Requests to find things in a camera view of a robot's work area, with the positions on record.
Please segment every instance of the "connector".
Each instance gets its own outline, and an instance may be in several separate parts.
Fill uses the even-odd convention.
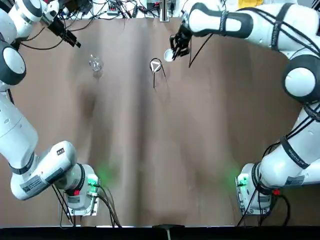
[[[138,6],[138,9],[139,9],[139,11],[143,12],[144,14],[147,14],[147,13],[148,13],[148,9],[146,9],[146,8],[143,7],[143,6]]]
[[[133,9],[132,17],[135,18],[137,16],[137,14],[138,14],[138,6],[135,5],[134,9]]]
[[[87,193],[87,195],[88,195],[89,197],[92,197],[92,198],[97,198],[99,194],[98,194],[97,192],[91,192],[91,191],[89,191],[89,192]]]
[[[116,6],[116,3],[113,3],[113,2],[109,3],[109,7],[106,11],[106,14],[108,14],[109,16],[118,16],[119,15],[119,11]]]

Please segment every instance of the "black cable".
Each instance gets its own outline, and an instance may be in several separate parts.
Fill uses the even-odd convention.
[[[272,210],[274,209],[274,206],[276,205],[276,202],[277,202],[277,198],[275,197],[274,194],[272,194],[269,212],[267,212],[264,216],[262,216],[262,218],[260,218],[260,220],[258,221],[259,227],[262,226],[262,223],[264,222],[264,220],[271,214]]]
[[[317,110],[320,108],[320,103],[317,105],[317,107],[315,108],[315,109],[313,109],[313,111],[315,111],[316,113],[319,113]],[[314,121],[314,119],[311,119],[310,121],[308,121],[305,125],[303,125],[308,119],[309,119],[310,117],[309,116],[307,116],[303,121],[301,121],[294,129],[292,129],[288,134],[286,134],[285,136],[286,136],[286,138],[287,139],[291,139],[291,138],[293,138],[294,136],[296,136],[297,134],[299,134],[302,130],[304,130],[307,126],[309,126],[313,121]],[[277,145],[279,145],[280,144],[280,142],[278,141],[278,142],[276,142],[276,143],[273,143],[273,144],[271,144],[271,145],[269,145],[268,147],[267,147],[267,149],[264,151],[264,153],[263,153],[263,156],[262,156],[262,158],[264,158],[265,157],[265,155],[268,153],[270,153],[271,152],[271,150],[272,150],[272,148],[273,147],[275,147],[275,146],[277,146]],[[286,217],[286,220],[285,220],[285,222],[284,222],[284,224],[286,223],[288,223],[288,221],[289,221],[289,218],[290,218],[290,204],[289,204],[289,200],[285,197],[285,196],[282,196],[282,198],[285,198],[285,202],[286,202],[286,204],[287,204],[287,217]],[[261,209],[261,203],[260,203],[260,193],[258,193],[258,203],[259,203],[259,209],[260,209],[260,221],[259,221],[259,226],[261,226],[262,225],[262,223],[263,223],[263,221],[270,215],[270,213],[272,212],[272,209],[273,209],[273,207],[270,207],[270,210],[269,210],[269,214],[267,214],[266,216],[263,216],[263,214],[262,214],[262,209]]]
[[[291,217],[291,206],[290,206],[289,200],[288,200],[288,198],[286,196],[278,195],[278,198],[283,199],[285,201],[285,204],[286,204],[286,217],[284,219],[284,222],[283,222],[282,226],[287,226],[288,222],[290,220],[290,217]]]
[[[34,50],[50,50],[50,49],[54,49],[54,48],[58,47],[62,42],[63,42],[63,39],[61,39],[61,41],[58,42],[56,45],[51,46],[51,47],[47,47],[47,48],[38,48],[38,47],[34,47],[34,46],[28,46],[28,45],[24,44],[23,42],[20,42],[20,44],[23,45],[23,46],[25,46],[26,48],[29,48],[29,49],[34,49]]]
[[[70,219],[71,219],[71,213],[70,213],[70,211],[69,211],[67,202],[66,202],[64,196],[61,194],[61,192],[60,192],[59,190],[58,190],[58,193],[59,193],[60,197],[62,198],[63,203],[66,205],[66,211],[67,211],[67,213],[69,214],[69,217],[70,217]]]
[[[119,228],[122,228],[122,226],[120,225],[120,223],[116,220],[115,215],[114,215],[114,213],[112,212],[112,209],[111,209],[109,203],[108,203],[102,196],[100,196],[100,195],[98,195],[98,198],[101,199],[101,200],[104,202],[104,204],[107,206],[107,208],[109,209],[109,212],[110,212],[112,218],[114,219],[115,224],[116,224]]]
[[[227,0],[222,0],[222,1],[223,1],[222,7],[224,6],[224,10],[226,11],[227,10],[227,6],[226,6],[226,1]]]
[[[320,103],[318,104],[318,106],[314,109],[314,111],[317,111],[320,108]],[[302,130],[304,130],[307,126],[309,126],[314,119],[311,119],[309,122],[307,122],[304,126],[302,126],[308,119],[310,119],[309,116],[307,116],[304,120],[302,120],[294,129],[292,129],[288,134],[285,135],[285,137],[289,140],[291,138],[293,138],[294,136],[296,136],[297,134],[299,134]],[[264,158],[267,154],[270,153],[270,151],[272,150],[273,147],[276,147],[280,144],[279,141],[269,145],[266,150],[264,151],[262,158]]]
[[[186,0],[186,1],[184,2],[183,6],[182,6],[182,8],[181,8],[181,12],[184,10],[184,7],[185,7],[185,5],[186,5],[186,3],[187,3],[188,1],[189,1],[189,0]]]
[[[97,4],[97,5],[103,5],[103,4],[105,4],[105,2],[104,3],[98,3],[98,2],[94,2],[94,1],[89,1],[90,3],[93,3],[93,4]]]
[[[26,39],[26,40],[22,40],[22,42],[28,42],[28,41],[31,41],[33,39],[35,39],[36,37],[38,37],[42,32],[43,30],[45,30],[45,27],[43,27],[35,36],[29,38],[29,39]]]
[[[88,22],[87,25],[85,25],[84,27],[81,27],[81,28],[78,28],[78,29],[73,29],[73,30],[70,30],[70,32],[76,32],[76,31],[80,31],[80,30],[83,30],[85,28],[87,28],[91,22],[99,15],[99,13],[102,11],[102,9],[105,7],[105,5],[108,3],[108,1],[106,1],[103,6],[101,7],[101,9],[96,13],[96,15],[92,16],[92,19]]]
[[[111,203],[111,208],[112,208],[113,214],[114,214],[114,216],[115,216],[115,219],[116,219],[116,220],[118,221],[118,223],[119,223],[119,218],[118,218],[118,214],[117,214],[117,212],[116,212],[116,207],[115,207],[115,200],[114,200],[114,197],[112,196],[109,188],[107,188],[107,190],[108,190],[108,192],[109,192],[109,194],[110,194],[110,196],[111,196],[111,201],[109,200],[108,195],[107,195],[105,189],[104,189],[102,186],[99,186],[99,188],[102,189],[102,191],[103,191],[103,193],[104,193],[104,195],[105,195],[105,198],[107,199],[107,202],[108,202],[108,203]]]
[[[71,26],[72,26],[72,24],[74,24],[75,23],[75,21],[77,20],[77,18],[78,18],[78,15],[79,15],[79,11],[77,12],[77,14],[76,14],[76,16],[75,16],[75,19],[68,25],[68,26],[66,26],[65,27],[65,29],[68,29],[68,28],[70,28]]]
[[[67,211],[65,210],[65,207],[64,207],[64,205],[63,205],[63,203],[65,203],[66,201],[63,199],[63,203],[62,203],[60,197],[58,196],[58,193],[57,193],[56,188],[55,188],[53,185],[51,185],[51,187],[52,187],[52,189],[54,190],[54,193],[55,193],[56,197],[57,197],[58,200],[59,200],[59,203],[60,203],[60,205],[61,205],[61,207],[62,207],[62,210],[64,211],[64,214],[65,214],[66,218],[67,218],[69,221],[71,221],[72,224],[73,224],[72,218],[69,218],[69,216],[68,216],[68,214],[67,214]]]
[[[209,37],[204,41],[204,43],[201,45],[201,47],[199,48],[199,50],[196,52],[196,54],[194,55],[192,61],[189,61],[189,68],[191,67],[192,63],[194,62],[194,60],[196,59],[196,57],[198,56],[198,54],[200,53],[201,49],[205,46],[205,44],[209,41],[209,39],[213,36],[213,33],[211,33],[209,35]]]
[[[63,207],[64,207],[64,203],[62,203],[62,206],[61,206],[61,213],[60,213],[60,228],[62,229],[62,230],[66,230],[66,229],[68,229],[67,227],[65,227],[65,228],[63,228],[62,227],[62,213],[63,213]]]
[[[189,68],[191,66],[191,55],[192,55],[192,36],[190,38],[190,52],[189,52],[189,64],[188,64]]]
[[[153,10],[155,10],[155,8],[157,8],[157,6],[154,6],[154,7],[152,7],[151,9],[147,9],[143,4],[142,4],[142,2],[139,0],[139,3],[141,4],[141,6],[146,10],[146,12],[143,12],[144,13],[144,17],[146,17],[146,13],[150,13],[150,14],[152,14],[153,15],[153,17],[155,18],[155,17],[158,17],[158,18],[160,18],[160,16],[157,16],[157,15],[155,15],[152,11]]]
[[[8,95],[9,95],[10,102],[11,102],[13,105],[15,105],[15,101],[14,101],[14,98],[13,98],[13,96],[12,96],[11,90],[8,89],[6,92],[7,92]]]
[[[270,24],[272,24],[272,25],[275,24],[269,18],[264,16],[263,14],[267,15],[270,18],[273,18],[274,20],[276,19],[276,17],[273,16],[272,14],[266,12],[266,11],[263,11],[263,10],[261,10],[259,8],[254,8],[254,7],[245,7],[245,8],[239,9],[238,12],[239,11],[243,11],[243,10],[252,11],[252,12],[258,14],[263,19],[265,19]],[[285,21],[282,21],[281,23],[283,25],[287,26],[288,28],[290,28],[294,33],[296,33],[296,34],[300,35],[301,37],[303,37],[304,39],[306,39],[317,51],[315,51],[313,48],[311,48],[310,46],[306,45],[304,42],[300,41],[296,37],[292,36],[291,34],[289,34],[287,31],[283,30],[282,28],[280,28],[280,32],[284,33],[288,38],[290,38],[291,40],[294,40],[298,44],[301,44],[302,46],[304,46],[305,48],[309,49],[311,52],[315,53],[317,56],[320,57],[320,48],[308,36],[306,36],[303,32],[299,31],[295,27],[291,26],[290,24],[286,23]]]

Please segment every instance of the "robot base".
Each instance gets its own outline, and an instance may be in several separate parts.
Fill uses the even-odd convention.
[[[74,210],[68,207],[70,214],[72,216],[96,216],[98,215],[99,200],[98,197],[93,197],[90,206],[85,210]]]
[[[243,167],[241,174],[235,178],[236,198],[241,213],[244,214],[246,209],[248,208],[250,199],[254,194],[246,215],[260,215],[260,209],[262,214],[267,214],[270,211],[271,195],[264,195],[260,193],[259,206],[258,191],[255,191],[256,188],[252,179],[253,166],[254,164],[252,163],[246,164]]]

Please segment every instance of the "label sticker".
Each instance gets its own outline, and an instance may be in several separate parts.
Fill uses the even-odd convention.
[[[27,182],[20,184],[22,190],[28,195],[36,195],[42,192],[49,186],[44,181],[42,181],[39,175],[30,178]]]
[[[67,200],[68,200],[68,203],[71,203],[71,204],[80,203],[80,197],[79,196],[68,196]]]
[[[267,202],[269,202],[269,200],[270,200],[269,196],[260,196],[261,203],[267,203]]]
[[[304,180],[305,180],[304,175],[295,176],[295,177],[288,176],[284,185],[285,186],[300,186],[304,183]]]

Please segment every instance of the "green indicator light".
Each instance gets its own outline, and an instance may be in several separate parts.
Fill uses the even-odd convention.
[[[238,183],[239,186],[245,186],[248,184],[248,180],[249,180],[249,175],[247,173],[241,173],[238,176]]]
[[[89,174],[88,175],[88,185],[91,185],[91,186],[96,186],[98,185],[98,177],[94,174]]]

